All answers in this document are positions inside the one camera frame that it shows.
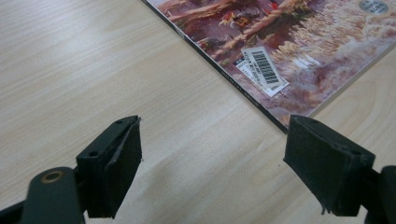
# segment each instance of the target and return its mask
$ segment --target black plastic jaw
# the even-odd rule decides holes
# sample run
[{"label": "black plastic jaw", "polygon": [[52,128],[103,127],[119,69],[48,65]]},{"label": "black plastic jaw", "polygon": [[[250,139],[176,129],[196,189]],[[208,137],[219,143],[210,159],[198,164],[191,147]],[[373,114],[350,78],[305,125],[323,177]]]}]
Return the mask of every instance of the black plastic jaw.
[{"label": "black plastic jaw", "polygon": [[78,179],[89,217],[115,217],[142,160],[138,116],[119,119],[78,156]]},{"label": "black plastic jaw", "polygon": [[337,216],[356,216],[361,180],[375,155],[310,118],[290,117],[284,161],[322,204]]},{"label": "black plastic jaw", "polygon": [[396,166],[381,174],[375,155],[317,120],[291,116],[284,161],[323,209],[354,217],[363,205],[366,224],[396,223]]}]

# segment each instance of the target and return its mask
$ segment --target coral image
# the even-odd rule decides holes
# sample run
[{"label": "coral image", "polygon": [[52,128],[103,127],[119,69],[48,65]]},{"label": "coral image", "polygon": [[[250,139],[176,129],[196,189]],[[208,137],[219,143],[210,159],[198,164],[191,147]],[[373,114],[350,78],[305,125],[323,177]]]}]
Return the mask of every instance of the coral image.
[{"label": "coral image", "polygon": [[[290,114],[312,114],[396,43],[395,1],[148,1],[285,127]],[[235,63],[258,47],[287,83],[275,95]]]}]

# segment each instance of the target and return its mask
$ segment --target barcode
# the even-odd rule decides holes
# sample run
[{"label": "barcode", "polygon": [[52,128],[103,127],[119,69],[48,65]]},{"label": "barcode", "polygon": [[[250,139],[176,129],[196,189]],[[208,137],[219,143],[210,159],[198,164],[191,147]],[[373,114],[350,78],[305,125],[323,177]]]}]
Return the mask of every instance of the barcode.
[{"label": "barcode", "polygon": [[259,66],[259,69],[268,84],[279,82],[279,79],[277,78],[276,73],[271,67],[271,64],[268,62],[267,58],[261,51],[251,52],[251,55]]}]

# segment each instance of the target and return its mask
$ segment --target light wood grain surface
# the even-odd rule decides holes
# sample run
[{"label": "light wood grain surface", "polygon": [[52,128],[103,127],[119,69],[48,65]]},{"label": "light wood grain surface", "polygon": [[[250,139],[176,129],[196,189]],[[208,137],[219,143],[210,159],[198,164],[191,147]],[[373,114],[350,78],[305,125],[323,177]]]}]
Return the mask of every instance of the light wood grain surface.
[{"label": "light wood grain surface", "polygon": [[[315,119],[396,164],[396,50]],[[138,0],[0,2],[0,209],[111,122],[139,115],[144,161],[114,220],[362,223],[322,216],[287,136]]]}]

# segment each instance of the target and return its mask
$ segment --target magazine cover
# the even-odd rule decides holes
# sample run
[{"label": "magazine cover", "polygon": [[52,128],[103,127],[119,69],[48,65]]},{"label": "magazine cover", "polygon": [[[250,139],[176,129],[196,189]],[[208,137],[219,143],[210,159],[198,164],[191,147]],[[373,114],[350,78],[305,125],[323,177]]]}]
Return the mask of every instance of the magazine cover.
[{"label": "magazine cover", "polygon": [[284,132],[396,43],[394,0],[143,1]]}]

